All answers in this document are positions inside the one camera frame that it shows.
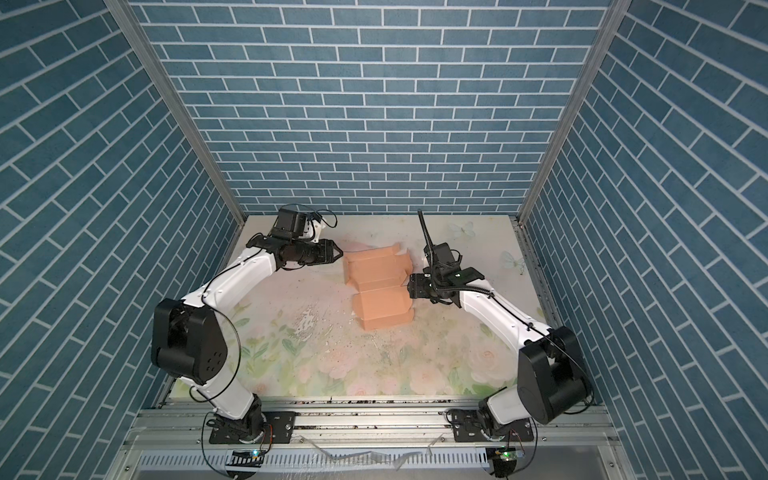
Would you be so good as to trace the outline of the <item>orange cardboard paper box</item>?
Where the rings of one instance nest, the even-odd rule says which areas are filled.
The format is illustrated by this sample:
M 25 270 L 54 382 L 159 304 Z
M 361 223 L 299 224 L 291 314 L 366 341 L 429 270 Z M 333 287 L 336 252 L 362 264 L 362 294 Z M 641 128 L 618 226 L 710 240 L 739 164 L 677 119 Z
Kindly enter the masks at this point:
M 343 257 L 344 281 L 354 288 L 352 309 L 365 331 L 409 324 L 413 300 L 406 283 L 413 273 L 408 251 L 399 243 Z

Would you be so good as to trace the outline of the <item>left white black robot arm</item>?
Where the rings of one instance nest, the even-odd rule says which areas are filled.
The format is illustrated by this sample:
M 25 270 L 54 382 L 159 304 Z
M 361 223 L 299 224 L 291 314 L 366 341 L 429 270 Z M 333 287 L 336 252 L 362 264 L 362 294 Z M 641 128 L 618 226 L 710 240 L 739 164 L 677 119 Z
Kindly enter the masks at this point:
M 237 328 L 227 312 L 281 269 L 342 258 L 340 247 L 321 237 L 324 228 L 337 226 L 325 220 L 328 213 L 302 204 L 281 207 L 269 232 L 254 234 L 229 266 L 183 298 L 162 300 L 153 314 L 152 364 L 197 391 L 219 417 L 245 420 L 256 410 L 257 397 L 236 379 L 238 370 L 228 367 L 222 327 Z

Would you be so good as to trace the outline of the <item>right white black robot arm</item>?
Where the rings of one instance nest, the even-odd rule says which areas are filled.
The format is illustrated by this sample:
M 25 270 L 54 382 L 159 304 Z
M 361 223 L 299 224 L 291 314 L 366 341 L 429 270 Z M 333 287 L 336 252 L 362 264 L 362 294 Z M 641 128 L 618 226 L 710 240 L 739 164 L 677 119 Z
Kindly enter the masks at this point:
M 479 420 L 487 433 L 497 435 L 525 419 L 547 424 L 591 399 L 593 387 L 572 330 L 554 329 L 525 314 L 477 269 L 462 267 L 462 256 L 448 244 L 428 243 L 424 254 L 425 268 L 408 280 L 409 296 L 453 305 L 475 316 L 517 355 L 516 386 L 479 404 Z

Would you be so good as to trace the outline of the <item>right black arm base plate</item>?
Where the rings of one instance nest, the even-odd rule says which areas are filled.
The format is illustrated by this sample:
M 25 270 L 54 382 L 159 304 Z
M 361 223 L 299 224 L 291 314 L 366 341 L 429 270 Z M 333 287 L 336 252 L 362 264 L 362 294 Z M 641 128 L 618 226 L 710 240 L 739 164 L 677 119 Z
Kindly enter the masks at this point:
M 529 419 L 500 424 L 480 410 L 448 409 L 443 414 L 456 442 L 531 442 L 533 425 Z

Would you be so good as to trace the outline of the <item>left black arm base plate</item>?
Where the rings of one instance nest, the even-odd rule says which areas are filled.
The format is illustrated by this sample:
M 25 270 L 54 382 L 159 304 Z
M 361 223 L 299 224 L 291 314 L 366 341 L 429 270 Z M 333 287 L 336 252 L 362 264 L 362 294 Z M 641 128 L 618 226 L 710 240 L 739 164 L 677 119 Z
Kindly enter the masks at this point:
M 291 411 L 252 412 L 243 419 L 227 419 L 218 414 L 207 419 L 211 444 L 289 444 L 296 420 Z

